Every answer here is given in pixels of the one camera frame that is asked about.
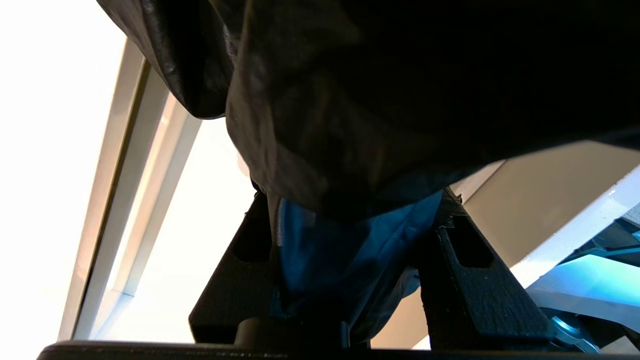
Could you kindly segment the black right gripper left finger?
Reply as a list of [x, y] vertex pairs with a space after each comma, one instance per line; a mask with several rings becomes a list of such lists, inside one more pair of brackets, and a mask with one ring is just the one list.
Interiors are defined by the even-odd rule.
[[256, 193], [194, 308], [194, 341], [233, 344], [240, 323], [271, 314], [275, 244], [267, 196]]

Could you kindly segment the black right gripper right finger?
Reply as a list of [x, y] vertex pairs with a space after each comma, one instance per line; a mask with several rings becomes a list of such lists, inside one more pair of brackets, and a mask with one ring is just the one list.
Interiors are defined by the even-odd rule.
[[420, 296], [433, 350], [544, 350], [550, 321], [446, 189], [417, 244]]

